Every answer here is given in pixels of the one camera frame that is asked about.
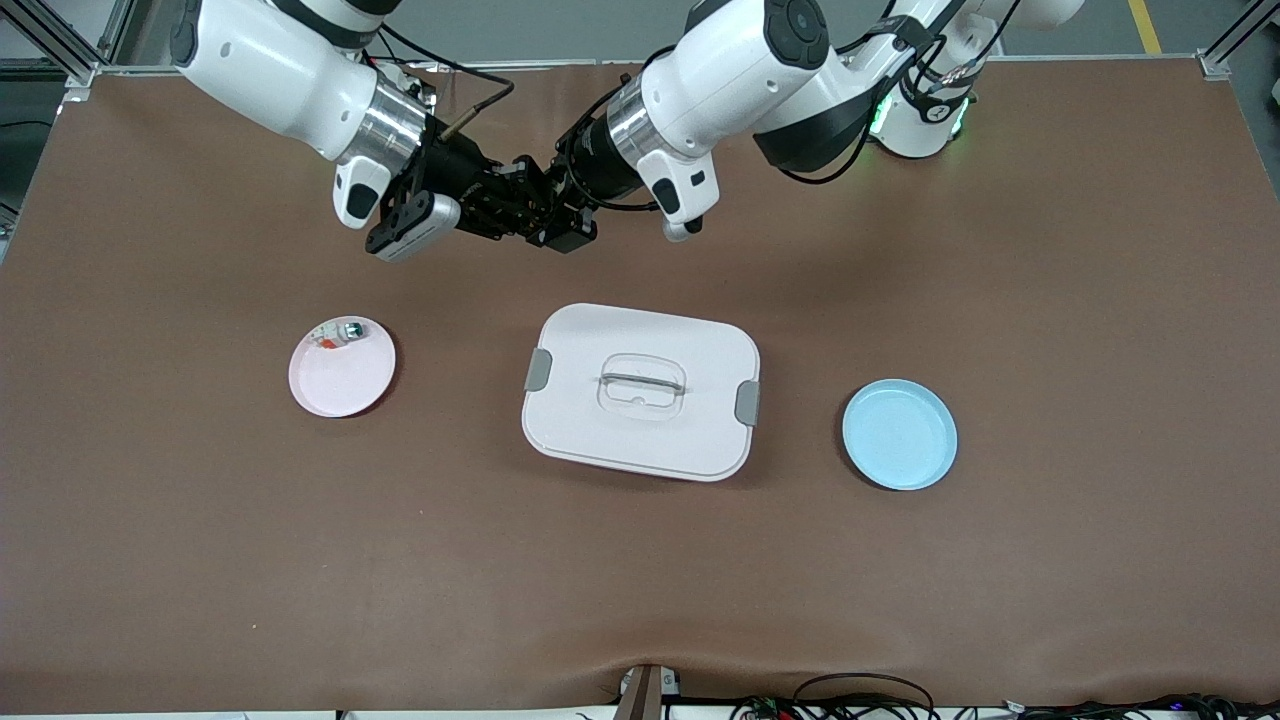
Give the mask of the light blue round plate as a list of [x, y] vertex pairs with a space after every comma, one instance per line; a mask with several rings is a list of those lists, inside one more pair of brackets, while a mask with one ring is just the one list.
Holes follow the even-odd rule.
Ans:
[[906, 492], [942, 480], [957, 457], [957, 427], [945, 401], [908, 379], [873, 380], [846, 402], [840, 439], [854, 468], [882, 489]]

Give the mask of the aluminium frame post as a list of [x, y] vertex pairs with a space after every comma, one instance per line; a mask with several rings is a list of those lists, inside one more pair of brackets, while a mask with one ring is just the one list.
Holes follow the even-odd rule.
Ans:
[[1244, 12], [1208, 47], [1197, 50], [1196, 59], [1203, 78], [1208, 82], [1230, 79], [1230, 56], [1277, 13], [1280, 0], [1249, 0]]
[[116, 64], [138, 0], [0, 0], [0, 79], [86, 87]]

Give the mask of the pale pink round plate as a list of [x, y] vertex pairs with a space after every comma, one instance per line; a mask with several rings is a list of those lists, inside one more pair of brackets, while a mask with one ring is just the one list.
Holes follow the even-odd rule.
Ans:
[[390, 388], [398, 365], [396, 342], [383, 324], [355, 315], [329, 320], [339, 318], [362, 322], [366, 338], [325, 350], [308, 342], [311, 328], [296, 345], [287, 370], [294, 401], [324, 418], [355, 416], [372, 407]]

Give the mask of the pink box with white lid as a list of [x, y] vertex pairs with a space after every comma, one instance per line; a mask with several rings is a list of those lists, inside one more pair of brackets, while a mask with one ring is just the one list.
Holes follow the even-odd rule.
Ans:
[[736, 325], [571, 304], [541, 328], [521, 427], [549, 457], [718, 482], [749, 457], [760, 374], [759, 348]]

